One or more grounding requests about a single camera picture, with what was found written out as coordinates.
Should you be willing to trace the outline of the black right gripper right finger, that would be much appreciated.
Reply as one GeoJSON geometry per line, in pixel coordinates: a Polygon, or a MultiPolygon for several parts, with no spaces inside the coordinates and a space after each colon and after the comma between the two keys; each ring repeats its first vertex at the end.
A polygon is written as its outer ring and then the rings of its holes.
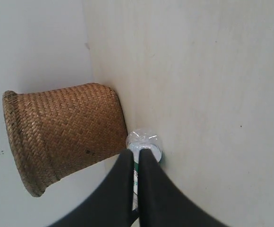
{"type": "Polygon", "coordinates": [[[139,153],[138,209],[141,227],[225,227],[186,197],[149,149],[139,153]]]}

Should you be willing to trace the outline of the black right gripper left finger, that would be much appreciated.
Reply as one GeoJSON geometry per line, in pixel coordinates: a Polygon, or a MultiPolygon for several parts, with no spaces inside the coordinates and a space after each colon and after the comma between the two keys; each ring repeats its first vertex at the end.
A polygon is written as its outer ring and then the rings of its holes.
{"type": "Polygon", "coordinates": [[[121,151],[114,166],[96,190],[52,227],[130,227],[139,218],[133,209],[134,157],[121,151]]]}

